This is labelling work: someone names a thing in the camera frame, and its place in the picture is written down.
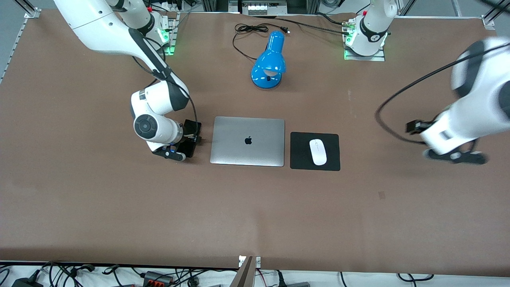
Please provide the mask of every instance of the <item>black circular joint cap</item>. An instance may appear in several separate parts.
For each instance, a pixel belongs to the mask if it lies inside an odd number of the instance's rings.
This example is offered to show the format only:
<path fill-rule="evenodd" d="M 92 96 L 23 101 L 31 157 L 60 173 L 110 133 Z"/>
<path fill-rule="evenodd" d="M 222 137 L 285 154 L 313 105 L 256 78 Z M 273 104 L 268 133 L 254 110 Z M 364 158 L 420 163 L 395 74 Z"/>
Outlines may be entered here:
<path fill-rule="evenodd" d="M 158 130 L 158 123 L 156 119 L 148 114 L 143 114 L 135 120 L 135 132 L 145 138 L 151 139 L 156 136 Z"/>

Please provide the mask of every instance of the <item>lamp shade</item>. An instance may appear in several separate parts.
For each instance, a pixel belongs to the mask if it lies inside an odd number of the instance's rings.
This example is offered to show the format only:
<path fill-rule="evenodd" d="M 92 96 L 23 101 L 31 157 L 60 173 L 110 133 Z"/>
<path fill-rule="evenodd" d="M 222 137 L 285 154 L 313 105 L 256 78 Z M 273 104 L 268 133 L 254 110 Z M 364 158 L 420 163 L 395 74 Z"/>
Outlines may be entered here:
<path fill-rule="evenodd" d="M 258 57 L 251 69 L 251 80 L 264 89 L 273 88 L 282 79 L 287 67 L 282 55 L 285 36 L 280 31 L 274 31 L 269 35 L 266 50 Z"/>

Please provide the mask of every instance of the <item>red wire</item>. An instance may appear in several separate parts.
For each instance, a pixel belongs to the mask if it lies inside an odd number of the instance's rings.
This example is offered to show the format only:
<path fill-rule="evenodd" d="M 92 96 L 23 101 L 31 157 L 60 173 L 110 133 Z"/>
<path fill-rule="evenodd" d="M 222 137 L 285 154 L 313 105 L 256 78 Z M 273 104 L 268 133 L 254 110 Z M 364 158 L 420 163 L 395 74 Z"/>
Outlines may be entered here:
<path fill-rule="evenodd" d="M 267 287 L 266 280 L 264 279 L 264 274 L 262 274 L 262 272 L 260 272 L 260 269 L 257 269 L 257 271 L 259 272 L 260 277 L 262 277 L 262 282 L 264 282 L 264 286 Z"/>

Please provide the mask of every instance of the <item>metal post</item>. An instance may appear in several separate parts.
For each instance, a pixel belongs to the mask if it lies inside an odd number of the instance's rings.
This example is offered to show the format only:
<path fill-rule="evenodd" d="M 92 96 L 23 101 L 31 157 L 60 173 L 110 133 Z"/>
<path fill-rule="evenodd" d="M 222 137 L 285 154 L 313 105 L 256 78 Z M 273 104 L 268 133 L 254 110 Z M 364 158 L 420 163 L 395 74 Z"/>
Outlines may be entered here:
<path fill-rule="evenodd" d="M 451 4 L 453 6 L 453 11 L 455 12 L 455 16 L 462 17 L 461 7 L 458 4 L 458 0 L 451 0 Z"/>
<path fill-rule="evenodd" d="M 253 256 L 249 256 L 243 262 L 243 265 L 237 271 L 236 276 L 232 280 L 230 287 L 253 287 L 255 280 L 255 270 L 257 268 L 257 260 Z"/>
<path fill-rule="evenodd" d="M 503 8 L 508 8 L 510 7 L 510 0 L 501 0 L 498 5 Z M 496 7 L 491 8 L 482 16 L 483 24 L 485 26 L 494 26 L 494 20 L 501 14 L 503 14 L 503 10 Z"/>
<path fill-rule="evenodd" d="M 416 3 L 416 0 L 409 0 L 409 2 L 402 8 L 400 11 L 400 16 L 406 16 L 409 13 L 409 10 L 413 7 L 413 5 Z"/>
<path fill-rule="evenodd" d="M 14 0 L 18 6 L 25 10 L 25 18 L 39 18 L 41 9 L 34 7 L 28 0 Z"/>

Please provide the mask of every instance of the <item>lamp base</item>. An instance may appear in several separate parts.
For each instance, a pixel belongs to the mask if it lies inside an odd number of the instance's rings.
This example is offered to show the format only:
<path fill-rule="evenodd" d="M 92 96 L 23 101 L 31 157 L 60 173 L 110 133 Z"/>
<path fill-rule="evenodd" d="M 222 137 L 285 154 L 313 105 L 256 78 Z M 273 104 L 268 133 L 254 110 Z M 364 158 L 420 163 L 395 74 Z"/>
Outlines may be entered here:
<path fill-rule="evenodd" d="M 276 87 L 282 80 L 282 74 L 278 73 L 274 76 L 268 76 L 263 69 L 253 67 L 251 69 L 251 80 L 255 86 L 263 89 L 271 89 Z"/>

